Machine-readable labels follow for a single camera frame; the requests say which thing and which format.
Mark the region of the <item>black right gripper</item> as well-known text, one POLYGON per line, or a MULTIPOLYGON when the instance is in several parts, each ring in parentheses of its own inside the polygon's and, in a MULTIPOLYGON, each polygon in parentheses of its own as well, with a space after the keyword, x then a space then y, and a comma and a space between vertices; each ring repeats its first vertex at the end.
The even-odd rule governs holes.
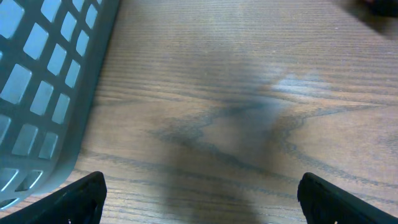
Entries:
POLYGON ((382 17, 397 17, 397 0, 363 0, 371 14, 382 17))

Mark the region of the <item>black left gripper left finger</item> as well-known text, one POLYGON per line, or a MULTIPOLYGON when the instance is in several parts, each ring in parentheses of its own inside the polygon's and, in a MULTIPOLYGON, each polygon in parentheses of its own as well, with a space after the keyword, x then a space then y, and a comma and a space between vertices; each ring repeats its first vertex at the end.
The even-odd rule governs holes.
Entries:
POLYGON ((1 218, 1 224, 99 224, 106 194, 103 173, 92 172, 28 207, 1 218))

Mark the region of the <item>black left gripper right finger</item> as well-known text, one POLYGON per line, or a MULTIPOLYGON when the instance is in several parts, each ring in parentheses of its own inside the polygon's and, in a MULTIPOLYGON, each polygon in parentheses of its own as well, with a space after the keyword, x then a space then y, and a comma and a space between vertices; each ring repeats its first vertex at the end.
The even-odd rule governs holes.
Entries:
POLYGON ((307 223, 397 224, 396 217, 310 172, 304 173, 297 198, 307 223))

